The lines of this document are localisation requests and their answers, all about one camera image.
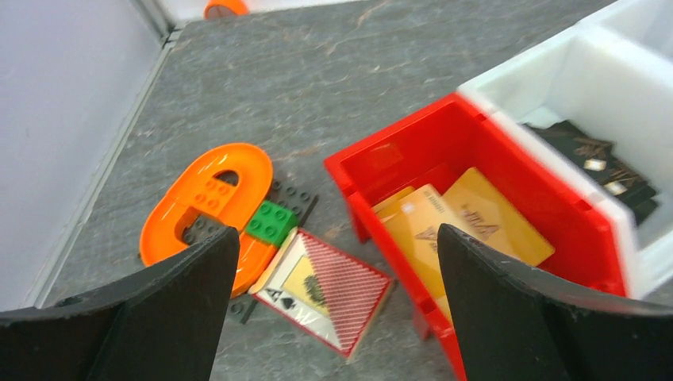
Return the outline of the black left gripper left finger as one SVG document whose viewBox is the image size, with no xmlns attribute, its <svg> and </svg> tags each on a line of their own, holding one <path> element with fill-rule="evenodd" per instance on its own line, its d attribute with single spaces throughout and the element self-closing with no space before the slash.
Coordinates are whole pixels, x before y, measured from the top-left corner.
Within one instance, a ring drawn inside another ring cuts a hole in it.
<svg viewBox="0 0 673 381">
<path fill-rule="evenodd" d="M 2 379 L 207 380 L 239 249 L 224 227 L 103 287 L 2 312 Z"/>
</svg>

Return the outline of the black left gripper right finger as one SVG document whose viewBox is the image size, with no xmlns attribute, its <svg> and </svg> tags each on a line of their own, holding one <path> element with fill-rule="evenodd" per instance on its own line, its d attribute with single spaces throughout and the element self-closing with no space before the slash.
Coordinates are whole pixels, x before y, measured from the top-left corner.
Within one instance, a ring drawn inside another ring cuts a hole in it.
<svg viewBox="0 0 673 381">
<path fill-rule="evenodd" d="M 470 380 L 669 380 L 672 308 L 562 279 L 453 225 L 438 257 Z"/>
</svg>

